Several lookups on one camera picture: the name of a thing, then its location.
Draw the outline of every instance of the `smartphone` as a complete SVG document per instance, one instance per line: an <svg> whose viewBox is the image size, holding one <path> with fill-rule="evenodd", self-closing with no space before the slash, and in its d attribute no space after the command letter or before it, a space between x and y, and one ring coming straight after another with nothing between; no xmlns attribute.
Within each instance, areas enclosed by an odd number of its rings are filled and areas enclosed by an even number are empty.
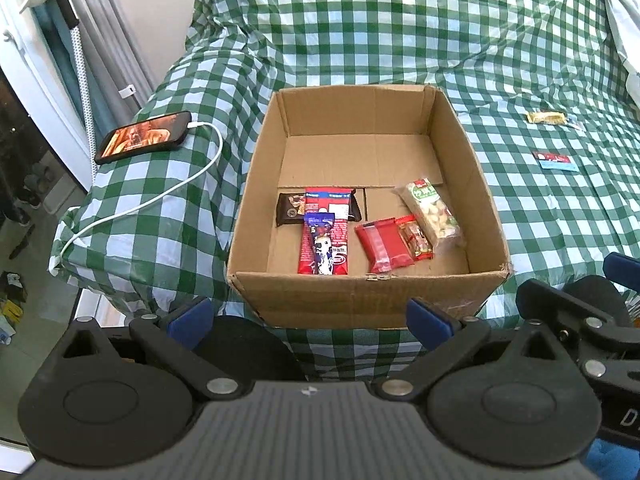
<svg viewBox="0 0 640 480"><path fill-rule="evenodd" d="M141 153L175 150L187 136L190 121L191 112L178 112L113 130L96 150L95 163L107 164Z"/></svg>

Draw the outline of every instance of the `black snack package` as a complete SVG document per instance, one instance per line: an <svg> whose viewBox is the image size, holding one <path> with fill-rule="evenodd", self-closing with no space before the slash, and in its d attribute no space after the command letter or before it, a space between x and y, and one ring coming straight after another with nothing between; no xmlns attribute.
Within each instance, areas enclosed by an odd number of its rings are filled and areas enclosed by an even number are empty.
<svg viewBox="0 0 640 480"><path fill-rule="evenodd" d="M349 222L360 222L362 213L356 200L356 190L351 191ZM280 193L276 206L276 226L302 224L305 222L305 193Z"/></svg>

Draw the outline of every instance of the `smartphone screen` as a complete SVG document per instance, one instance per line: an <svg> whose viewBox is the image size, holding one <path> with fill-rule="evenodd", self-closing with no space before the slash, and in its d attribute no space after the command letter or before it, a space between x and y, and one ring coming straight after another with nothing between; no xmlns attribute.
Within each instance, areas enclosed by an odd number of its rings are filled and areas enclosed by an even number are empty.
<svg viewBox="0 0 640 480"><path fill-rule="evenodd" d="M190 112L180 112L123 126L111 133L107 145L99 156L101 159L112 158L114 155L120 154L125 156L124 154L133 150L151 148L165 142L180 143L184 139L184 133L190 120Z"/></svg>

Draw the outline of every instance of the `teal curtain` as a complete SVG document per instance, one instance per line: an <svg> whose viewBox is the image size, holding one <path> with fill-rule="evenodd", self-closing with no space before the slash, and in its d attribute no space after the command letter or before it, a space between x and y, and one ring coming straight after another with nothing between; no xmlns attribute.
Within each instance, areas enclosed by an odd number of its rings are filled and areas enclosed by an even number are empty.
<svg viewBox="0 0 640 480"><path fill-rule="evenodd" d="M66 92L69 94L78 115L84 121L82 102L80 101L80 87L71 46L71 33L66 26L58 4L54 0L47 0L43 5L34 7L33 10L45 42L56 62L60 79L62 79ZM107 101L89 66L87 66L86 71L89 95L91 96L91 105L94 112L96 144L99 145L106 134L116 129L120 124L116 123L113 113L107 106Z"/></svg>

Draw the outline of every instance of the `black circular joint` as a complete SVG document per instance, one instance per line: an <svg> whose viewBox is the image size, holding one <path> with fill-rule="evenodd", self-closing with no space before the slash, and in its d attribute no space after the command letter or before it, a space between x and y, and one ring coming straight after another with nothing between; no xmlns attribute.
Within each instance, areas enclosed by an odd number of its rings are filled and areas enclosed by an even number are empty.
<svg viewBox="0 0 640 480"><path fill-rule="evenodd" d="M482 395L482 406L509 424L539 424L553 415L556 401L535 384L505 383L488 388Z"/></svg>
<svg viewBox="0 0 640 480"><path fill-rule="evenodd" d="M171 374L91 356L60 362L53 381L28 388L18 421L39 458L114 467L167 449L192 411L190 392Z"/></svg>
<svg viewBox="0 0 640 480"><path fill-rule="evenodd" d="M598 431L600 405L579 375L563 378L545 363L487 364L444 377L427 399L436 434L505 467L548 467L578 456Z"/></svg>

